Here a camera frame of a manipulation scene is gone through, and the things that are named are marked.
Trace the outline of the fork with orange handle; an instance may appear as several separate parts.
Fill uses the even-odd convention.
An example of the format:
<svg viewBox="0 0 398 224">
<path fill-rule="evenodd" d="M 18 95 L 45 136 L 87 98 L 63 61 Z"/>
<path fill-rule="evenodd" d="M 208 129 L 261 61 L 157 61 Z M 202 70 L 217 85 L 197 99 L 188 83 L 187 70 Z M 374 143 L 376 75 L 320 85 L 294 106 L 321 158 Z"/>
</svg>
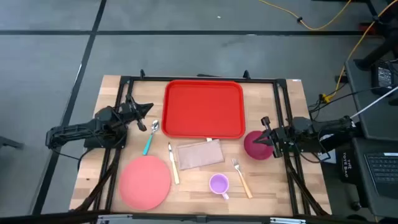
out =
<svg viewBox="0 0 398 224">
<path fill-rule="evenodd" d="M 250 191 L 250 189 L 249 189 L 249 187 L 248 187 L 248 185 L 247 185 L 247 183 L 246 183 L 246 181 L 245 181 L 245 179 L 243 177 L 243 174 L 241 172 L 238 160 L 237 159 L 232 159 L 232 163 L 233 163 L 234 168 L 237 170 L 237 172 L 239 174 L 239 178 L 240 178 L 241 183 L 242 183 L 242 185 L 244 187 L 246 195 L 248 196 L 248 198 L 253 198 L 252 193 L 251 193 L 251 191 Z"/>
</svg>

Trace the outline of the red plastic tray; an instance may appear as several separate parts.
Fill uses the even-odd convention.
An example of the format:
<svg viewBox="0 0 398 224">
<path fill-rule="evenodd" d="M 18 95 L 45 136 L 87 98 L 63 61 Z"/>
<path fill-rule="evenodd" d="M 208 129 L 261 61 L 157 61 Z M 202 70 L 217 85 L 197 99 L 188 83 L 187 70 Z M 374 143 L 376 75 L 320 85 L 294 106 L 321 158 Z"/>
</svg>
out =
<svg viewBox="0 0 398 224">
<path fill-rule="evenodd" d="M 232 81 L 169 82 L 162 131 L 171 138 L 239 139 L 246 131 L 243 88 Z"/>
</svg>

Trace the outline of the silver metal bracket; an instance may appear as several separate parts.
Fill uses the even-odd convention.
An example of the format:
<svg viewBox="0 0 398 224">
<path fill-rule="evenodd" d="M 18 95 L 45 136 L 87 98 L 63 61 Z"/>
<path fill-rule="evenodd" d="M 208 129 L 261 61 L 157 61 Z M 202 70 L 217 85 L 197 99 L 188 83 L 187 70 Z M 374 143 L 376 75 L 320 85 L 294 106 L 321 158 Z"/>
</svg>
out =
<svg viewBox="0 0 398 224">
<path fill-rule="evenodd" d="M 307 224 L 306 220 L 296 218 L 270 217 L 269 224 Z"/>
<path fill-rule="evenodd" d="M 132 214 L 99 215 L 95 224 L 110 224 L 113 221 L 132 220 Z"/>
</svg>

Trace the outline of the spoon with teal handle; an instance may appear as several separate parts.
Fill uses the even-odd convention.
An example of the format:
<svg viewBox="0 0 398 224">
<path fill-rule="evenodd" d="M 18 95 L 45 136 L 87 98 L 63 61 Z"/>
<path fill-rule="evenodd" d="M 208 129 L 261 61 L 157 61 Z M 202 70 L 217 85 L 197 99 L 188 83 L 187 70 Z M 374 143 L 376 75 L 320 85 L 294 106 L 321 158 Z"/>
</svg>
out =
<svg viewBox="0 0 398 224">
<path fill-rule="evenodd" d="M 146 156 L 147 153 L 149 152 L 152 139 L 153 139 L 153 137 L 154 137 L 155 132 L 156 132 L 158 129 L 159 129 L 159 121 L 158 121 L 157 119 L 156 119 L 156 120 L 153 120 L 152 126 L 151 126 L 151 134 L 150 134 L 149 139 L 148 139 L 147 142 L 146 142 L 145 148 L 144 148 L 143 153 L 142 153 L 144 156 Z"/>
</svg>

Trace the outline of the pink round plate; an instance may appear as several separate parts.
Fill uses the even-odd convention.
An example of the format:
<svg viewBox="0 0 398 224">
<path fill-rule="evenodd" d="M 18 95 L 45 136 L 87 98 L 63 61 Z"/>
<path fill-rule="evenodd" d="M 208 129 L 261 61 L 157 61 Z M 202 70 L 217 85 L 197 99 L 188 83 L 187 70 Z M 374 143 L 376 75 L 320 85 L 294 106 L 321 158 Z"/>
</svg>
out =
<svg viewBox="0 0 398 224">
<path fill-rule="evenodd" d="M 170 170 L 155 156 L 133 159 L 119 178 L 121 200 L 134 210 L 151 210 L 167 197 L 171 186 Z"/>
</svg>

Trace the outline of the black chair base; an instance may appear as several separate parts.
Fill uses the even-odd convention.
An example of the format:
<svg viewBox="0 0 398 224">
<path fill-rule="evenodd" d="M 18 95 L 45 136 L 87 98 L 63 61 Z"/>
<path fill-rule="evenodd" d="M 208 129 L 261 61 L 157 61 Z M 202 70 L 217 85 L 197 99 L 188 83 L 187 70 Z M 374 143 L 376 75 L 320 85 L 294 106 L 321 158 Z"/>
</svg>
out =
<svg viewBox="0 0 398 224">
<path fill-rule="evenodd" d="M 387 9 L 380 14 L 371 4 L 370 0 L 363 0 L 373 16 L 373 25 L 369 32 L 384 37 L 384 42 L 375 48 L 369 55 L 360 60 L 354 60 L 360 70 L 369 70 L 378 60 L 381 60 L 385 54 L 392 52 L 398 58 L 398 0 L 386 0 Z"/>
</svg>

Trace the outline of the dark grey desk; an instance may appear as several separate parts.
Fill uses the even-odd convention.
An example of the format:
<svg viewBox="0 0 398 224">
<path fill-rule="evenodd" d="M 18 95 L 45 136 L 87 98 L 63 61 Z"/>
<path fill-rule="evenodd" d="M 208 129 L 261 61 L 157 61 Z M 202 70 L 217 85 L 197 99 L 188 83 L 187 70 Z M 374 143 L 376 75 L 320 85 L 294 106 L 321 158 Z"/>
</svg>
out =
<svg viewBox="0 0 398 224">
<path fill-rule="evenodd" d="M 366 206 L 377 217 L 398 219 L 398 200 L 380 196 L 376 192 L 364 157 L 367 153 L 398 152 L 398 106 L 391 106 L 387 97 L 371 105 L 379 98 L 370 90 L 371 72 L 360 70 L 354 60 L 345 65 L 351 91 L 354 93 L 354 103 L 360 112 L 356 117 L 363 132 L 361 137 L 352 139 L 352 144 Z"/>
</svg>

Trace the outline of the grey stand foot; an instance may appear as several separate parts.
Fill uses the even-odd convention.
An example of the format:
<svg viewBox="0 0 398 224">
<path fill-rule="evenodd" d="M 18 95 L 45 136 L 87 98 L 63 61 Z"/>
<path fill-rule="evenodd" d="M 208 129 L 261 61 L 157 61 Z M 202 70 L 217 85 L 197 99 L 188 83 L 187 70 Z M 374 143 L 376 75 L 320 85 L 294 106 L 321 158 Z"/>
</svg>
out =
<svg viewBox="0 0 398 224">
<path fill-rule="evenodd" d="M 3 146 L 13 147 L 13 148 L 15 148 L 15 149 L 22 149 L 22 148 L 24 147 L 24 144 L 0 136 L 0 149 L 1 149 Z"/>
</svg>

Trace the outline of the magenta bowl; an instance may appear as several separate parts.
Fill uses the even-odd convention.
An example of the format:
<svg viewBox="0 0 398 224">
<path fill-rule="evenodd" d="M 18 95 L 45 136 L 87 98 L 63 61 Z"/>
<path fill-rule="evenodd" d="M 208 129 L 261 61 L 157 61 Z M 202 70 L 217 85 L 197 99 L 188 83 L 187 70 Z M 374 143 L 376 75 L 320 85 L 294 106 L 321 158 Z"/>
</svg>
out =
<svg viewBox="0 0 398 224">
<path fill-rule="evenodd" d="M 261 131 L 251 131 L 244 138 L 244 150 L 251 158 L 256 160 L 266 160 L 273 154 L 273 147 L 254 142 L 261 134 Z"/>
</svg>

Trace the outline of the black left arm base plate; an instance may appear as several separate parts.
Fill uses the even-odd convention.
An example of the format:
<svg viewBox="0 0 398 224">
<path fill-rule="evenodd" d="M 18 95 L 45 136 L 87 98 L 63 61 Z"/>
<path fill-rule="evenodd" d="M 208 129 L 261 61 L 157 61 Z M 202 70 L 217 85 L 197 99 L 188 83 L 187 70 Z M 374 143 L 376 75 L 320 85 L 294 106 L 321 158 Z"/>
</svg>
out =
<svg viewBox="0 0 398 224">
<path fill-rule="evenodd" d="M 126 138 L 120 138 L 120 139 L 115 139 L 115 138 L 108 138 L 108 139 L 103 139 L 103 138 L 88 138 L 84 141 L 84 147 L 85 148 L 117 148 L 117 147 L 123 147 L 126 144 Z"/>
</svg>

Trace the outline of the black metal table frame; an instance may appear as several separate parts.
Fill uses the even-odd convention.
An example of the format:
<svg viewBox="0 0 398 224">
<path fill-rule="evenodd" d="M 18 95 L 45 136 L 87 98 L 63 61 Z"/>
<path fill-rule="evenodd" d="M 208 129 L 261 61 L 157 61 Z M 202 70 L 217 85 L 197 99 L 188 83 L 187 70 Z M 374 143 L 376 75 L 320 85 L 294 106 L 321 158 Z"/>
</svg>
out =
<svg viewBox="0 0 398 224">
<path fill-rule="evenodd" d="M 119 81 L 122 77 L 105 75 L 99 89 L 95 112 L 103 106 L 111 105 L 116 101 Z M 260 119 L 268 116 L 271 127 L 279 125 L 277 107 L 275 105 L 274 85 L 265 83 L 265 79 L 237 80 L 243 89 L 246 132 L 263 130 Z M 138 103 L 154 103 L 149 111 L 144 124 L 148 131 L 138 130 L 136 123 L 129 125 L 127 144 L 121 151 L 119 168 L 114 185 L 111 201 L 112 212 L 140 211 L 128 207 L 119 193 L 119 176 L 129 162 L 142 155 L 142 151 L 150 134 L 150 124 L 158 119 L 162 122 L 162 109 L 167 81 L 134 80 L 132 96 Z M 286 80 L 293 116 L 308 117 L 307 105 L 300 80 Z M 221 147 L 225 162 L 190 170 L 179 171 L 180 183 L 172 181 L 170 191 L 165 200 L 156 208 L 145 213 L 161 215 L 193 214 L 193 215 L 243 215 L 248 216 L 291 216 L 292 202 L 290 200 L 287 174 L 282 158 L 257 161 L 250 158 L 244 151 L 242 136 L 239 139 L 222 139 Z M 178 154 L 175 148 L 181 144 L 203 142 L 205 139 L 170 138 L 160 129 L 155 133 L 154 140 L 149 150 L 149 155 L 162 159 L 170 169 L 167 143 L 170 142 L 178 168 Z M 80 170 L 70 201 L 69 208 L 77 208 L 94 189 L 99 181 L 105 149 L 94 149 L 82 160 Z M 248 198 L 240 181 L 237 171 L 233 167 L 232 158 L 238 160 L 241 172 L 250 188 L 253 198 Z M 331 213 L 330 201 L 326 191 L 320 164 L 313 164 L 304 159 L 301 161 L 305 183 L 315 200 L 326 212 Z M 230 185 L 228 190 L 229 200 L 210 191 L 208 181 L 213 174 L 221 173 L 228 177 Z"/>
</svg>

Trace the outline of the white paper sheet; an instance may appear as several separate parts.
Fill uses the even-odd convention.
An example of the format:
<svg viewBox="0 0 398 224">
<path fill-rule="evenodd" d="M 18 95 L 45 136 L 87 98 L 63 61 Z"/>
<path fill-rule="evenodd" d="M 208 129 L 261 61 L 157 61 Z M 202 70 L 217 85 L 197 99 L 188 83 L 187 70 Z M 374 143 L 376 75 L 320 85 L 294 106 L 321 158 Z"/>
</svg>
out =
<svg viewBox="0 0 398 224">
<path fill-rule="evenodd" d="M 332 149 L 329 152 L 318 153 L 318 158 L 329 164 L 336 164 L 336 150 Z"/>
</svg>

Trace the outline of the beige cloth napkin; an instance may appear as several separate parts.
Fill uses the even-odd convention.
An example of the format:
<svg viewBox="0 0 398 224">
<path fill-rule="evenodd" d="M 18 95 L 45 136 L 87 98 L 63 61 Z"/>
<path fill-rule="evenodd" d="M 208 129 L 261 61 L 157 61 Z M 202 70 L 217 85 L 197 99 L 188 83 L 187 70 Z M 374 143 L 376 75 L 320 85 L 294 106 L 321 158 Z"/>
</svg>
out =
<svg viewBox="0 0 398 224">
<path fill-rule="evenodd" d="M 180 170 L 224 162 L 219 139 L 177 146 L 177 154 Z"/>
</svg>

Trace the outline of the black power adapter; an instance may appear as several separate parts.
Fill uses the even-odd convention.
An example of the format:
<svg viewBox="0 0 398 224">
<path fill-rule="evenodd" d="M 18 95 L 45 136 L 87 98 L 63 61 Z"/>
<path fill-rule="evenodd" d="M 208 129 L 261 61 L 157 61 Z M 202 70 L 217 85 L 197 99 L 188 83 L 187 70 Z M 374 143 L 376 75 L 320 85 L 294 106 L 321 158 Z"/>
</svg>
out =
<svg viewBox="0 0 398 224">
<path fill-rule="evenodd" d="M 372 93 L 380 96 L 388 93 L 396 87 L 396 78 L 398 78 L 398 70 L 395 69 L 392 62 L 377 61 L 371 66 Z"/>
</svg>

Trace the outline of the black laptop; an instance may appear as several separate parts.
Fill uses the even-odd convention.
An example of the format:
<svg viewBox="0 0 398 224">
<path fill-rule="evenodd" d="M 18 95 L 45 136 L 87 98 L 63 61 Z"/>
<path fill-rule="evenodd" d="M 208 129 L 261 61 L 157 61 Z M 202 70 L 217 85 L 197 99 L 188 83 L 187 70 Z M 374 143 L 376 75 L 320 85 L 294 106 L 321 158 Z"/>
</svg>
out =
<svg viewBox="0 0 398 224">
<path fill-rule="evenodd" d="M 376 192 L 398 200 L 398 152 L 377 152 L 364 155 Z"/>
</svg>

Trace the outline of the black tote bag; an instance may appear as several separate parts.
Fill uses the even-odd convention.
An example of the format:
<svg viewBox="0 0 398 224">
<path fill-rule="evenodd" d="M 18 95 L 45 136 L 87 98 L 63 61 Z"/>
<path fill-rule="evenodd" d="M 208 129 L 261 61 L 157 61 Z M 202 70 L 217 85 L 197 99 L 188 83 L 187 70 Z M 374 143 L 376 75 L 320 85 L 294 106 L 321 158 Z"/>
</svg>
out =
<svg viewBox="0 0 398 224">
<path fill-rule="evenodd" d="M 340 180 L 343 183 L 354 185 L 358 183 L 358 163 L 352 150 L 337 151 L 336 164 Z"/>
</svg>

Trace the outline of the lilac plastic cup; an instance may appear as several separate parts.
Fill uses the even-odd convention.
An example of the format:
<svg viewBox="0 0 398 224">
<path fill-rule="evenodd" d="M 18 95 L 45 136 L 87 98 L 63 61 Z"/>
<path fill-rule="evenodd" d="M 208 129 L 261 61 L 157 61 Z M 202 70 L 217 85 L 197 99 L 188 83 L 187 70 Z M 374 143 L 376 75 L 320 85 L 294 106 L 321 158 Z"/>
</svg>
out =
<svg viewBox="0 0 398 224">
<path fill-rule="evenodd" d="M 214 174 L 209 180 L 210 190 L 217 195 L 221 195 L 225 200 L 229 199 L 229 180 L 224 174 Z"/>
</svg>

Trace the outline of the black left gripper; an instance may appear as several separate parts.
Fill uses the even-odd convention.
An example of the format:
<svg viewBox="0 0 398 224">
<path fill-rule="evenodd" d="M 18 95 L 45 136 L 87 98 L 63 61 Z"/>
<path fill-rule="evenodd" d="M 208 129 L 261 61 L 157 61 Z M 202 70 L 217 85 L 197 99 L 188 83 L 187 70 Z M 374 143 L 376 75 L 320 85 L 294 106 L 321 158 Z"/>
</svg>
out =
<svg viewBox="0 0 398 224">
<path fill-rule="evenodd" d="M 134 98 L 127 94 L 125 102 L 121 103 L 121 114 L 123 116 L 123 120 L 126 122 L 136 120 L 139 130 L 146 131 L 147 128 L 142 120 L 146 117 L 153 105 L 153 103 L 137 104 L 134 101 Z"/>
</svg>

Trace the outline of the knife with yellow handle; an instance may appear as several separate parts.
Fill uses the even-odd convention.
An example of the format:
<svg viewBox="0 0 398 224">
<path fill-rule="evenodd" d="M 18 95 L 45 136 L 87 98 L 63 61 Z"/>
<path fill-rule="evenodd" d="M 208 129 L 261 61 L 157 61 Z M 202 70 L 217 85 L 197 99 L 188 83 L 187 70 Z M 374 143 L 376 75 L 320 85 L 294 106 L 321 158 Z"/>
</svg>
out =
<svg viewBox="0 0 398 224">
<path fill-rule="evenodd" d="M 169 159 L 170 159 L 170 161 L 172 163 L 172 169 L 173 169 L 173 173 L 174 173 L 174 181 L 175 181 L 175 184 L 178 185 L 180 183 L 180 179 L 179 179 L 179 176 L 178 176 L 177 166 L 176 166 L 176 163 L 175 163 L 175 159 L 174 159 L 174 154 L 173 154 L 173 151 L 172 151 L 171 143 L 168 143 L 168 150 L 169 150 Z"/>
</svg>

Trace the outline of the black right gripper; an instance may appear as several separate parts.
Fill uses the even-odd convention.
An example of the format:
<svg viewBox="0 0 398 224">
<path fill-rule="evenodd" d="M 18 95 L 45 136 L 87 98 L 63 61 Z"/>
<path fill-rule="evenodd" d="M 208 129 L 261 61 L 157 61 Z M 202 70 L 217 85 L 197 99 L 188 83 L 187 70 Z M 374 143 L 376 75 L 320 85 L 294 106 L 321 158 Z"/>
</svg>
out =
<svg viewBox="0 0 398 224">
<path fill-rule="evenodd" d="M 270 126 L 270 119 L 265 116 L 261 119 L 262 125 L 266 128 L 260 132 L 259 136 L 253 141 L 256 144 L 265 144 L 273 147 L 273 156 L 279 158 L 282 156 L 291 157 L 290 153 L 290 139 L 287 136 L 285 128 L 274 128 Z"/>
</svg>

